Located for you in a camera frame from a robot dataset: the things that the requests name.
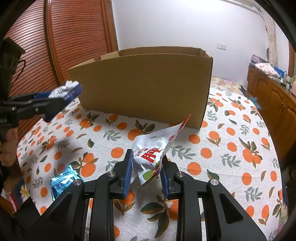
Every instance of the finger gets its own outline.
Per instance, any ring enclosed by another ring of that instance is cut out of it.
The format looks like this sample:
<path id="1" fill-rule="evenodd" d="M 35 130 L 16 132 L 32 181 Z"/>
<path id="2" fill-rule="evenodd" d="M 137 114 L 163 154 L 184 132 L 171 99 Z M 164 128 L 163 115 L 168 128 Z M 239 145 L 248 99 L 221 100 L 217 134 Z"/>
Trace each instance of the finger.
<path id="1" fill-rule="evenodd" d="M 10 154 L 17 152 L 17 144 L 14 141 L 4 142 L 0 146 L 0 152 Z"/>
<path id="2" fill-rule="evenodd" d="M 16 159 L 16 154 L 6 154 L 6 153 L 1 153 L 0 154 L 0 162 L 2 163 L 3 166 L 5 167 L 10 167 L 13 165 Z"/>
<path id="3" fill-rule="evenodd" d="M 9 129 L 6 134 L 7 141 L 18 142 L 17 128 Z"/>

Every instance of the wooden cabinet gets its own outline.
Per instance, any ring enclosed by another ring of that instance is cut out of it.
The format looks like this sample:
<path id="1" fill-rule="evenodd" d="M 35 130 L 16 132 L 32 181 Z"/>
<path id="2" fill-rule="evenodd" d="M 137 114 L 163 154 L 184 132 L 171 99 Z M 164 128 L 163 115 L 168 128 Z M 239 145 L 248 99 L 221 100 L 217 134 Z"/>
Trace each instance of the wooden cabinet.
<path id="1" fill-rule="evenodd" d="M 296 140 L 296 104 L 290 99 L 284 103 L 280 123 L 274 138 L 274 146 L 281 160 Z"/>
<path id="2" fill-rule="evenodd" d="M 248 91 L 257 98 L 279 160 L 296 146 L 296 98 L 261 71 L 249 67 Z"/>

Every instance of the wall outlet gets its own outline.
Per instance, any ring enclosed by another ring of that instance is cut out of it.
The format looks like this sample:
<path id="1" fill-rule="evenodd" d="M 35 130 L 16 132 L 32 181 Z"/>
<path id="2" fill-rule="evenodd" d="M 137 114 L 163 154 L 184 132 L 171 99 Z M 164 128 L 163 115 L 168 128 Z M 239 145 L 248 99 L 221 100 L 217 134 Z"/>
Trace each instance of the wall outlet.
<path id="1" fill-rule="evenodd" d="M 217 44 L 217 49 L 226 50 L 226 45 L 224 45 L 224 44 Z"/>

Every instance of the orange fruit print tablecloth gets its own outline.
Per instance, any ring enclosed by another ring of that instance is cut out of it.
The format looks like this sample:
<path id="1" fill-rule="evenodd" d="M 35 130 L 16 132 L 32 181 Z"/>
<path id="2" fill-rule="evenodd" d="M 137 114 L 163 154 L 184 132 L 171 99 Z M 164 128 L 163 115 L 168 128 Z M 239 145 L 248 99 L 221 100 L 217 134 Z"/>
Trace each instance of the orange fruit print tablecloth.
<path id="1" fill-rule="evenodd" d="M 85 181 L 97 179 L 123 160 L 137 135 L 168 126 L 171 124 L 86 110 L 79 99 L 51 123 L 40 120 L 17 150 L 27 189 L 37 209 L 43 213 L 52 203 L 50 179 L 67 165 L 71 164 Z M 201 129 L 185 127 L 167 157 L 180 171 L 197 180 L 218 179 L 268 240 L 286 222 L 274 145 L 260 113 L 244 96 L 210 88 Z M 175 240 L 178 201 L 163 198 L 160 178 L 141 189 L 137 189 L 138 185 L 135 180 L 127 198 L 114 201 L 116 240 Z M 202 230 L 206 240 L 204 221 Z"/>

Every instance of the metal pivot bolt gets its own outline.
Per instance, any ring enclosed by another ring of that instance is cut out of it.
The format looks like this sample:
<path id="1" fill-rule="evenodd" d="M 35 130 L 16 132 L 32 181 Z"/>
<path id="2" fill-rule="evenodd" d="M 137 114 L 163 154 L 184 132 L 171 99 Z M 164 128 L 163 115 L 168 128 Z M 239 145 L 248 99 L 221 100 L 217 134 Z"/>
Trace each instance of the metal pivot bolt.
<path id="1" fill-rule="evenodd" d="M 185 173 L 184 172 L 176 172 L 177 177 L 184 177 Z"/>
<path id="2" fill-rule="evenodd" d="M 107 172 L 107 176 L 109 176 L 109 177 L 113 177 L 115 175 L 116 175 L 116 172 L 114 172 L 114 171 Z"/>
<path id="3" fill-rule="evenodd" d="M 217 179 L 212 179 L 211 184 L 217 186 L 219 184 L 219 181 Z"/>
<path id="4" fill-rule="evenodd" d="M 73 184 L 75 186 L 79 186 L 81 183 L 82 183 L 81 179 L 76 179 L 76 180 L 73 181 Z"/>

